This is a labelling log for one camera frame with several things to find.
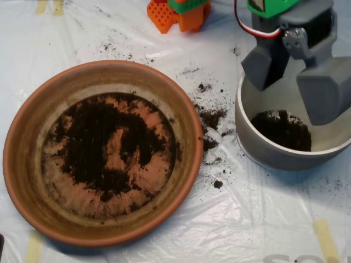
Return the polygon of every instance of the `gray pot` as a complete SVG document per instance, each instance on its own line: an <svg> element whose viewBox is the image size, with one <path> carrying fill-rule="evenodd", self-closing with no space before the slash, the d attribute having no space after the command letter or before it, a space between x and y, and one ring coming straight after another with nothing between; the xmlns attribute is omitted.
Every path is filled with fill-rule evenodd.
<svg viewBox="0 0 351 263"><path fill-rule="evenodd" d="M242 76L236 93L236 131L247 154L264 167L300 171L319 166L345 150L351 143L351 108L332 123L312 126L304 107L296 75L304 63L290 60L285 75L263 92ZM263 136L251 124L256 114L269 110L286 110L308 126L312 151L302 152L282 147Z"/></svg>

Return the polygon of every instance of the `table surface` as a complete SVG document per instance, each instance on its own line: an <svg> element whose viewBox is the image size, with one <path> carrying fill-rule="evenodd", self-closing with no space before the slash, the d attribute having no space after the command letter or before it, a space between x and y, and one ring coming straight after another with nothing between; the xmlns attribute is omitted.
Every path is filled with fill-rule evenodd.
<svg viewBox="0 0 351 263"><path fill-rule="evenodd" d="M148 0L0 1L1 147L16 112L35 89L63 70L96 60L146 64L176 81L194 103L228 111L218 130L209 131L219 146L203 160L222 161L203 164L180 208L126 245L80 249L39 236L13 206L1 176L1 262L324 262L313 228L321 219L327 220L341 262L347 262L351 149L321 167L288 174L251 162L235 133L221 137L235 129L240 62L256 41L234 20L232 0L211 3L201 32L181 33L173 25L161 35L146 14ZM249 24L245 5L241 0L239 12ZM333 52L350 56L351 1L335 1L335 10ZM200 83L212 90L201 93ZM213 187L215 180L223 182L220 190Z"/></svg>

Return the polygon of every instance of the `orange lattice block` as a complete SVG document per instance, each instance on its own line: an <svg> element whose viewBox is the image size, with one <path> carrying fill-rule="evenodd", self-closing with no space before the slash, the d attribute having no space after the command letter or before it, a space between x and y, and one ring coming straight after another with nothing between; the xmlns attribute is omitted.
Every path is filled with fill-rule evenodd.
<svg viewBox="0 0 351 263"><path fill-rule="evenodd" d="M167 2L156 3L154 0L151 0L148 5L148 17L162 34L167 33L171 26L177 23L173 11Z"/></svg>
<svg viewBox="0 0 351 263"><path fill-rule="evenodd" d="M179 23L182 32L199 31L210 12L210 1L182 14L177 14L174 9L170 8L166 0L151 0L148 5L148 17L162 34L167 33L171 26L176 23Z"/></svg>

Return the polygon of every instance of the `masking tape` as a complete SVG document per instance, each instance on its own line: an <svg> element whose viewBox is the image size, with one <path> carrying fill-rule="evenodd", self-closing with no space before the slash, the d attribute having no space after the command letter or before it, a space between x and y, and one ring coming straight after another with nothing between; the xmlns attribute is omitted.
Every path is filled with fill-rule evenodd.
<svg viewBox="0 0 351 263"><path fill-rule="evenodd" d="M36 230L29 233L26 263L39 263L43 236Z"/></svg>
<svg viewBox="0 0 351 263"><path fill-rule="evenodd" d="M314 223L314 230L317 234L319 245L326 263L340 263L338 251L330 234L328 223L325 219Z"/></svg>
<svg viewBox="0 0 351 263"><path fill-rule="evenodd" d="M38 0L37 9L35 10L36 15L43 14L45 12L48 0Z"/></svg>
<svg viewBox="0 0 351 263"><path fill-rule="evenodd" d="M64 15L64 0L54 0L53 7L55 16Z"/></svg>

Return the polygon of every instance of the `soil residue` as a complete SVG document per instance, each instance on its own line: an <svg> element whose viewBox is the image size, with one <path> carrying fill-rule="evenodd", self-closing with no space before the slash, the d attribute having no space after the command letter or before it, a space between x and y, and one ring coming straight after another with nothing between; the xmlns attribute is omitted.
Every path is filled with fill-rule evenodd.
<svg viewBox="0 0 351 263"><path fill-rule="evenodd" d="M225 110L204 111L200 113L202 122L215 130L218 128L219 119L221 117L225 117L226 115L227 112Z"/></svg>
<svg viewBox="0 0 351 263"><path fill-rule="evenodd" d="M57 121L56 142L67 139L64 147L56 156L64 158L61 169L69 173L75 184L85 183L86 188L103 191L101 201L107 202L113 197L126 193L131 189L141 190L133 181L129 183L127 170L106 168L107 143L118 129L123 129L121 137L120 157L127 167L135 162L136 151L139 153L137 162L141 167L147 165L152 155L165 150L167 142L164 137L159 138L155 129L149 128L145 121L134 113L120 112L112 103L107 103L106 96L115 98L118 102L126 101L129 107L134 100L143 101L154 111L158 111L163 119L163 125L172 135L171 140L171 166L176 159L176 143L171 125L162 112L152 103L132 94L109 93L90 97L70 107ZM67 118L71 125L65 129Z"/></svg>
<svg viewBox="0 0 351 263"><path fill-rule="evenodd" d="M200 92L203 93L209 89L212 89L212 85L211 84L205 84L203 85L202 83L199 85L199 89L200 89Z"/></svg>
<svg viewBox="0 0 351 263"><path fill-rule="evenodd" d="M223 186L221 181L216 180L213 184L214 188L220 189Z"/></svg>
<svg viewBox="0 0 351 263"><path fill-rule="evenodd" d="M209 149L213 149L218 146L218 142L212 139L203 140L203 152L206 153Z"/></svg>
<svg viewBox="0 0 351 263"><path fill-rule="evenodd" d="M257 114L251 120L252 125L276 144L292 150L310 152L312 140L308 127L296 116L289 116L286 111L278 111L279 117L272 113L266 111Z"/></svg>

